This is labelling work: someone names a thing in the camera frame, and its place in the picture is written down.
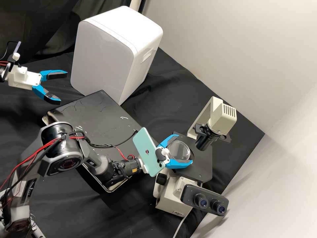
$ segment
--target white box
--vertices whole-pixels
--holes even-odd
[[[84,95],[104,90],[121,105],[144,81],[162,28],[129,7],[78,25],[71,84]]]

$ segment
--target black fabric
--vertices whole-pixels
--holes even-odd
[[[43,49],[55,32],[67,20],[78,0],[1,1],[0,49],[7,41],[21,41],[19,63],[28,62]]]
[[[27,64],[28,70],[62,69],[70,72],[72,54]],[[67,78],[43,83],[67,103],[81,97]],[[155,140],[173,131],[186,133],[212,95],[188,70],[158,50],[145,82],[122,105]],[[43,126],[42,116],[56,106],[31,91],[0,85],[0,179],[16,165],[22,151]],[[221,192],[241,167],[264,133],[238,113],[230,132],[232,144],[213,147],[214,178],[204,186]],[[31,211],[50,237],[172,237],[181,218],[155,209],[154,178],[140,174],[113,194],[99,196],[76,170],[42,178],[35,187]],[[178,237],[190,237],[204,213],[193,210]]]

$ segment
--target robotic arm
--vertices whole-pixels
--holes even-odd
[[[67,72],[63,70],[44,70],[40,73],[27,71],[27,67],[20,66],[17,61],[20,58],[18,49],[21,41],[15,47],[7,61],[0,61],[0,82],[7,81],[11,87],[32,90],[39,98],[50,104],[60,105],[61,100],[43,88],[41,82],[49,79],[65,78]]]
[[[21,154],[19,164],[11,173],[13,179],[10,188],[1,192],[3,214],[0,236],[29,229],[32,237],[45,238],[30,214],[29,203],[35,183],[40,176],[52,176],[83,163],[105,186],[141,171],[138,158],[112,162],[97,155],[90,149],[85,137],[74,132],[67,122],[43,127],[37,138]]]

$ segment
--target wire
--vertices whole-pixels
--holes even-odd
[[[85,137],[69,137],[69,139],[84,139],[84,138],[85,138]],[[62,140],[64,140],[64,139],[66,139],[66,138],[60,137],[60,138],[56,138],[56,139],[51,140],[50,142],[46,143],[44,146],[42,146],[42,147],[40,147],[38,150],[36,150],[32,155],[30,155],[29,157],[27,157],[27,158],[26,158],[25,160],[23,160],[21,163],[19,163],[19,164],[11,171],[9,180],[10,180],[12,174],[14,173],[14,171],[15,171],[20,165],[22,165],[22,164],[24,164],[24,163],[26,163],[26,162],[28,162],[29,160],[32,159],[32,161],[29,163],[29,165],[28,165],[27,168],[25,169],[23,176],[20,177],[20,178],[16,181],[16,183],[13,184],[9,189],[6,189],[6,192],[5,192],[4,196],[7,196],[8,193],[9,193],[18,183],[20,183],[20,182],[22,181],[22,179],[27,175],[27,173],[28,173],[39,161],[41,161],[41,159],[46,155],[46,153],[47,153],[51,148],[53,148],[58,142],[60,142],[60,141],[62,141]],[[35,160],[37,154],[38,154],[41,150],[45,149],[46,147],[48,147],[47,150],[46,150],[45,152],[43,152],[42,155],[39,157],[39,159],[36,161],[36,163],[33,164],[33,162],[34,162],[34,160]],[[21,189],[21,183],[20,183],[20,185],[19,185],[19,191],[18,191],[9,201],[7,201],[5,205],[2,206],[2,209],[3,209],[5,206],[7,206],[7,205],[20,193],[20,189]]]
[[[6,56],[7,51],[8,51],[8,45],[9,45],[9,43],[16,43],[16,44],[18,44],[17,41],[8,41],[8,42],[7,42],[7,46],[6,46],[6,51],[5,51],[4,55],[0,58],[0,60],[2,60],[2,59]]]
[[[116,146],[119,146],[125,142],[127,142],[129,139],[131,139],[136,133],[138,133],[138,130],[135,130],[133,132],[133,134],[131,136],[129,136],[129,138],[125,139],[124,141],[120,142],[119,144],[116,144],[116,145],[112,145],[112,144],[103,144],[103,145],[97,145],[97,144],[93,144],[91,143],[90,139],[85,135],[85,139],[86,141],[88,142],[88,144],[91,146],[91,147],[94,147],[94,148],[99,148],[99,149],[108,149],[108,148],[113,148],[113,147],[116,147]]]
[[[131,158],[131,160],[134,160],[135,159],[135,156],[133,154],[129,154],[127,159],[129,160]]]
[[[33,214],[30,214],[30,216],[33,216],[33,225],[31,225],[31,228],[29,229],[29,231],[27,232],[27,234],[25,235],[25,238],[27,238],[27,236],[29,235],[30,231],[32,230],[32,228],[35,226],[35,216]]]
[[[182,224],[184,223],[184,221],[185,221],[186,217],[188,216],[188,214],[189,214],[189,213],[187,213],[186,216],[184,216],[183,219],[181,220],[181,222],[179,223],[179,225],[178,225],[178,227],[177,227],[177,229],[176,229],[176,231],[175,231],[175,233],[174,233],[173,238],[176,237],[176,235],[177,235],[179,229],[181,228],[181,226],[182,226]]]
[[[46,148],[48,146],[48,148],[39,156],[39,158],[37,159],[37,161],[35,163],[33,163],[32,165],[29,166],[28,171],[24,172],[24,174],[5,192],[4,196],[8,195],[8,193],[20,182],[22,181],[22,179],[24,179],[24,177],[28,174],[28,172],[31,171],[31,169],[38,163],[40,162],[43,157],[47,154],[48,151],[50,151],[52,148],[54,148],[59,142],[61,142],[62,140],[66,139],[66,135],[64,134],[62,137],[60,138],[56,138],[51,140],[50,142],[46,143],[44,146],[42,146],[41,148],[39,148],[36,152],[34,152],[32,155],[37,155],[38,152],[40,152],[42,149]],[[70,139],[84,139],[84,137],[69,137]],[[29,156],[28,158],[26,158],[23,162],[27,162],[29,161],[32,157]]]

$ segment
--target white wall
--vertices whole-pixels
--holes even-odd
[[[160,47],[267,132],[316,80],[317,1],[147,0]]]
[[[192,238],[317,236],[317,85],[265,135]]]

